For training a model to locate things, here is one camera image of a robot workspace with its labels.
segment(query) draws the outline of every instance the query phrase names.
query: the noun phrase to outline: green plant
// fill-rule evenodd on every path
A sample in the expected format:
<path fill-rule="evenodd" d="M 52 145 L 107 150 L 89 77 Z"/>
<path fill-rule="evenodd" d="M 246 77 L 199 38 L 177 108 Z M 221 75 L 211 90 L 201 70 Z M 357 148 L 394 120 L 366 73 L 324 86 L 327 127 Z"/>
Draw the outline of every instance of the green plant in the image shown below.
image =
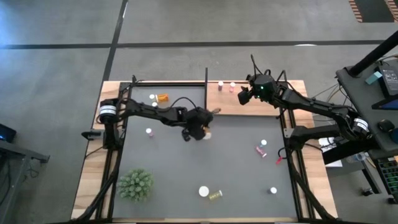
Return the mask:
<path fill-rule="evenodd" d="M 126 175 L 120 177 L 118 186 L 118 194 L 121 198 L 128 198 L 133 202 L 145 201 L 149 196 L 154 177 L 151 173 L 144 169 L 130 170 Z"/>

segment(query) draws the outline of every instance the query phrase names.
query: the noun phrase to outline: wooden platform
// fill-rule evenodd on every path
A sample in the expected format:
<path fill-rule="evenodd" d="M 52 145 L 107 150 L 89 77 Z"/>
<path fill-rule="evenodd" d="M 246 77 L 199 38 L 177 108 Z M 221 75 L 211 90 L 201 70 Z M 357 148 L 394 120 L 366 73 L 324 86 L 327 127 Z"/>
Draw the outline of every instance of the wooden platform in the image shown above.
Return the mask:
<path fill-rule="evenodd" d="M 224 115 L 248 115 L 248 116 L 277 116 L 279 109 L 261 102 L 251 100 L 244 106 L 239 103 L 236 96 L 241 91 L 241 86 L 249 87 L 247 82 L 236 82 L 234 91 L 229 92 L 229 82 L 224 82 L 224 87 L 218 91 L 218 83 L 209 82 L 207 84 L 207 109 L 212 111 L 221 108 L 220 114 Z"/>
<path fill-rule="evenodd" d="M 159 83 L 159 82 L 165 82 L 165 81 L 144 81 L 147 83 Z M 197 82 L 197 83 L 204 83 L 204 81 L 187 81 L 187 82 Z M 209 85 L 216 84 L 218 81 L 209 81 Z M 231 80 L 230 82 L 236 82 L 236 83 L 244 83 L 244 81 L 236 81 L 236 80 Z M 305 90 L 305 85 L 302 80 L 290 80 L 289 81 L 294 88 L 299 91 L 302 95 L 307 95 L 307 92 Z M 106 98 L 116 98 L 118 96 L 118 90 L 119 90 L 119 84 L 121 82 L 119 81 L 112 81 L 112 82 L 104 82 L 102 90 L 101 90 L 101 96 L 99 98 L 99 102 L 103 99 Z M 295 115 L 295 120 L 297 125 L 302 125 L 306 126 L 308 128 L 314 127 L 313 119 L 312 119 L 312 114 L 307 112 L 307 111 L 302 111 L 302 110 L 295 110 L 294 111 Z M 103 129 L 103 125 L 97 124 L 94 122 L 93 128 L 95 129 Z M 91 151 L 94 151 L 95 149 L 101 147 L 102 142 L 97 140 L 97 141 L 90 141 L 87 149 L 87 154 L 90 153 Z M 326 173 L 326 168 L 325 164 L 323 163 L 323 158 L 322 158 L 322 153 L 316 149 L 313 149 L 311 147 L 304 147 L 303 150 L 303 158 L 305 162 L 305 168 L 307 171 L 307 177 L 308 177 L 308 182 L 310 184 L 310 189 L 316 196 L 316 198 L 319 200 L 319 202 L 324 206 L 324 208 L 334 217 L 337 217 L 337 211 L 335 207 L 335 203 L 333 200 L 333 196 L 331 193 L 330 189 L 330 184 L 328 180 L 328 176 Z M 95 198 L 96 194 L 100 190 L 100 185 L 101 185 L 101 179 L 103 175 L 103 170 L 104 170 L 104 164 L 105 164 L 105 158 L 106 158 L 106 151 L 101 149 L 96 153 L 93 153 L 85 159 L 85 162 L 83 164 L 83 170 L 81 173 L 81 178 L 80 178 L 80 183 L 78 186 L 78 191 L 76 194 L 76 199 L 75 203 L 73 206 L 73 211 L 71 218 L 77 218 L 79 217 L 87 208 L 87 206 L 93 201 Z M 108 212 L 108 204 L 109 204 L 109 194 L 110 191 L 107 193 L 107 197 L 105 198 L 105 203 L 104 203 L 104 208 L 103 208 L 103 217 L 106 217 L 106 214 Z M 305 196 L 301 192 L 300 193 L 300 200 L 302 202 L 302 208 L 303 208 L 303 213 L 304 216 L 308 216 L 308 211 L 306 209 L 306 204 L 305 204 Z M 244 220 L 242 218 L 237 218 L 237 219 L 223 219 L 223 220 L 198 220 L 198 219 L 156 219 L 156 220 L 146 220 L 146 219 L 137 219 L 137 220 L 118 220 L 114 219 L 114 222 L 293 222 L 294 220 L 281 220 L 280 218 L 276 218 L 275 220 L 269 220 L 269 218 L 261 219 L 261 218 L 245 218 Z"/>

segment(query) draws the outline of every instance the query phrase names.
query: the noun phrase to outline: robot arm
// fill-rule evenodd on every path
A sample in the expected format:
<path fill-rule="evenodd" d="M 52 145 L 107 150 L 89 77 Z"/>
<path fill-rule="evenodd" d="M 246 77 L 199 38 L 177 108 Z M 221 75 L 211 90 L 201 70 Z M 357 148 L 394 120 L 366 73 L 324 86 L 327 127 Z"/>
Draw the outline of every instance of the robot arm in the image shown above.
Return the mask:
<path fill-rule="evenodd" d="M 248 75 L 246 80 L 249 81 L 250 89 L 242 88 L 238 94 L 241 105 L 245 105 L 254 96 L 275 108 L 301 109 L 332 118 L 336 121 L 340 134 L 348 140 L 361 140 L 368 134 L 367 122 L 361 119 L 358 112 L 350 106 L 335 105 L 315 98 L 307 98 L 294 89 L 290 89 L 289 83 L 277 82 L 270 75 Z M 307 137 L 311 138 L 311 134 L 308 132 Z"/>
<path fill-rule="evenodd" d="M 119 105 L 124 108 L 117 111 Z M 144 103 L 138 103 L 133 99 L 122 100 L 107 99 L 100 103 L 99 120 L 105 125 L 104 146 L 118 145 L 118 134 L 116 124 L 130 116 L 141 116 L 156 119 L 167 126 L 183 127 L 182 137 L 189 141 L 190 137 L 201 140 L 209 135 L 208 125 L 213 120 L 213 113 L 201 107 L 187 110 L 185 107 L 176 106 L 169 108 L 158 108 Z"/>

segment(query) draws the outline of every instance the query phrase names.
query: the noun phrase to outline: white cap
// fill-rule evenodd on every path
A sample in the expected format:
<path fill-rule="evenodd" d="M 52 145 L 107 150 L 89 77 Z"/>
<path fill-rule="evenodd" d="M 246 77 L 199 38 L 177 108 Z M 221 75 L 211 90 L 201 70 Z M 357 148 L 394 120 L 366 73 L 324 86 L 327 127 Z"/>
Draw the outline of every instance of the white cap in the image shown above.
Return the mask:
<path fill-rule="evenodd" d="M 271 189 L 269 189 L 271 191 L 271 193 L 276 194 L 277 190 L 276 187 L 271 187 Z"/>
<path fill-rule="evenodd" d="M 206 132 L 205 137 L 203 137 L 204 140 L 209 140 L 211 139 L 211 132 Z"/>
<path fill-rule="evenodd" d="M 209 195 L 209 188 L 206 186 L 201 186 L 199 188 L 199 195 L 202 197 L 207 197 L 207 195 Z"/>

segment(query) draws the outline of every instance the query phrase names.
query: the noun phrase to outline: concrete floor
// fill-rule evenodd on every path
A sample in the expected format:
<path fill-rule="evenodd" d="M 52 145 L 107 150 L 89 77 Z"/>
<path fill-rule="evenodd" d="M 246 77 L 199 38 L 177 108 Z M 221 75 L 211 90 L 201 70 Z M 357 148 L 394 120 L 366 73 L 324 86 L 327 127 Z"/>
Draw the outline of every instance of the concrete floor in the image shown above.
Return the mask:
<path fill-rule="evenodd" d="M 2 0 L 0 47 L 6 44 L 109 44 L 122 0 Z M 282 40 L 380 40 L 395 23 L 360 24 L 348 0 L 130 0 L 119 43 Z M 243 79 L 250 54 L 263 70 L 305 80 L 309 95 L 332 86 L 335 71 L 375 45 L 314 47 L 184 47 L 117 49 L 110 80 Z M 50 162 L 26 182 L 14 223 L 69 219 L 109 49 L 0 50 L 0 123 L 16 144 L 48 153 Z M 324 100 L 327 94 L 319 99 Z M 342 96 L 334 98 L 341 103 Z M 393 223 L 397 207 L 384 195 L 359 197 L 361 173 L 331 177 L 340 218 Z"/>

